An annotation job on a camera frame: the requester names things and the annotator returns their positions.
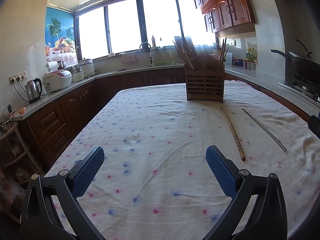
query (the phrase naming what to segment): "green bowl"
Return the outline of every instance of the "green bowl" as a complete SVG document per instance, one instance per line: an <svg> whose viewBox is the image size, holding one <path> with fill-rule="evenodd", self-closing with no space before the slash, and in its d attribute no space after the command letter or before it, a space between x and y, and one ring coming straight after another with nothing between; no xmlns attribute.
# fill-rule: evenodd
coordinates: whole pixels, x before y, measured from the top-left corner
<svg viewBox="0 0 320 240"><path fill-rule="evenodd" d="M168 66L168 65L173 65L174 63L171 61L159 61L151 64L153 67L159 67L159 66Z"/></svg>

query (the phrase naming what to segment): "electric kettle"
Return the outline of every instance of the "electric kettle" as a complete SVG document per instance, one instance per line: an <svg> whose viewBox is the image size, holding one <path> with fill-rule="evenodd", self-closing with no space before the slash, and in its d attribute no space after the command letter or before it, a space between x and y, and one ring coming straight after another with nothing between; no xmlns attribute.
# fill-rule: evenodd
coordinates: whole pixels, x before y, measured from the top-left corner
<svg viewBox="0 0 320 240"><path fill-rule="evenodd" d="M40 92L39 92L39 88L37 86L37 82L39 82L40 85ZM27 91L27 95L28 95L28 99L29 99L29 103L32 104L38 100L40 100L40 95L42 93L42 83L41 80L39 78L36 78L34 80L30 80L26 85L25 85L26 91Z"/></svg>

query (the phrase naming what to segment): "blue gripper pad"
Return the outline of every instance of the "blue gripper pad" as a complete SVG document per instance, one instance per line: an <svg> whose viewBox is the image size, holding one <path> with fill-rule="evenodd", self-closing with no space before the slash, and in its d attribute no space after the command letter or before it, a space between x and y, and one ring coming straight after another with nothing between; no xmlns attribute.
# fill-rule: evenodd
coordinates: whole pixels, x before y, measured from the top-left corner
<svg viewBox="0 0 320 240"><path fill-rule="evenodd" d="M70 170L68 188L74 198L82 197L104 161L104 151L95 146L83 160Z"/></svg>
<svg viewBox="0 0 320 240"><path fill-rule="evenodd" d="M242 183L237 166L226 159L215 145L207 148L205 157L224 194L234 198Z"/></svg>

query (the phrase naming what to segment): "kitchen countertop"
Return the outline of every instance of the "kitchen countertop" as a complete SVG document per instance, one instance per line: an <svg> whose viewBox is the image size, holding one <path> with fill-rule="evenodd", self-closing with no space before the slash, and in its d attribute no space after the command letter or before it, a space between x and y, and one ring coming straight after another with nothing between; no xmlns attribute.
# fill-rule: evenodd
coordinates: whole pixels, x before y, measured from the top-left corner
<svg viewBox="0 0 320 240"><path fill-rule="evenodd" d="M142 71L148 71L148 70L159 70L159 69L169 69L169 68L182 68L184 67L183 63L179 63L177 65L169 65L169 66L159 66L159 67L141 67L141 68L135 68L135 69L127 69L123 71L110 71L105 72L101 74L97 74L95 76L85 78L82 81L71 83L71 85L63 90L59 90L50 94L46 94L41 98L41 100L26 106L26 112L22 115L17 114L14 117L15 121L22 121L32 115L34 112L39 110L40 108L44 107L45 105L49 104L50 102L58 99L59 97L65 95L68 92L71 92L72 90L87 84L95 79L110 77L110 76L116 76L121 74L128 74L128 73L135 73L135 72L142 72ZM245 79L249 82L252 82L260 87L263 87L267 90L270 90L271 92L281 96L282 98L288 100L289 102L293 103L297 107L299 107L301 110L306 112L309 115L316 115L318 116L318 113L320 112L320 108L313 104L312 102L308 101L304 97L294 93L293 91L286 89L280 85L278 85L278 82L281 80L265 75L263 73L259 73L256 71L252 71L249 69L244 69L242 67L234 66L231 64L225 64L225 72L231 75L234 75L236 77Z"/></svg>

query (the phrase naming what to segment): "gas stove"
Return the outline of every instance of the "gas stove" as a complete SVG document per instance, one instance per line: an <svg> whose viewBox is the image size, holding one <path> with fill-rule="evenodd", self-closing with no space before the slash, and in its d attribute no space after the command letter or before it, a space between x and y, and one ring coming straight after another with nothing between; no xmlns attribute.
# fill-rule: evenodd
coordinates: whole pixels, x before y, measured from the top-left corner
<svg viewBox="0 0 320 240"><path fill-rule="evenodd" d="M279 82L278 84L303 96L311 103L320 107L320 84L312 83L298 75L293 76L292 83Z"/></svg>

